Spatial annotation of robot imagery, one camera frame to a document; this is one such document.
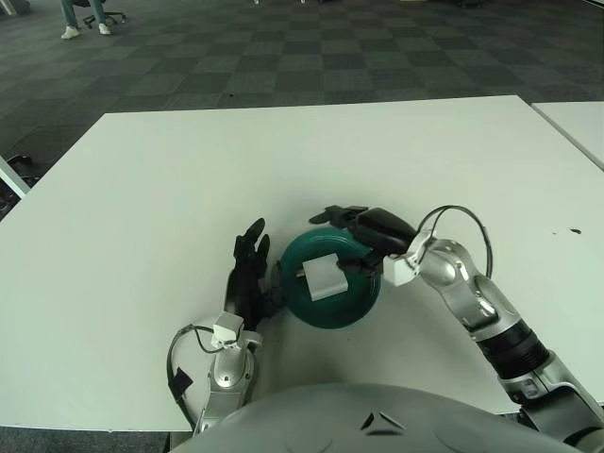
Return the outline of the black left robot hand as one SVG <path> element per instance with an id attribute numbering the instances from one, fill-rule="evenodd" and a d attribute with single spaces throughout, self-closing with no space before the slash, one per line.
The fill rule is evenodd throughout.
<path id="1" fill-rule="evenodd" d="M 258 332 L 259 325 L 285 308 L 281 265 L 268 265 L 270 236 L 263 232 L 265 219 L 256 220 L 235 239 L 234 267 L 226 282 L 223 310 L 243 319 L 243 329 Z"/>

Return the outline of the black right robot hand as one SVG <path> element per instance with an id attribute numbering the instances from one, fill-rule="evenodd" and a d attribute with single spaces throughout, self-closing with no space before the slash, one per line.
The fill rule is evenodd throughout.
<path id="1" fill-rule="evenodd" d="M 360 258 L 338 260 L 338 267 L 366 277 L 383 277 L 394 286 L 412 282 L 420 275 L 421 259 L 431 234 L 416 230 L 406 221 L 382 208 L 329 206 L 310 218 L 313 225 L 325 223 L 347 230 L 352 238 L 369 248 Z"/>

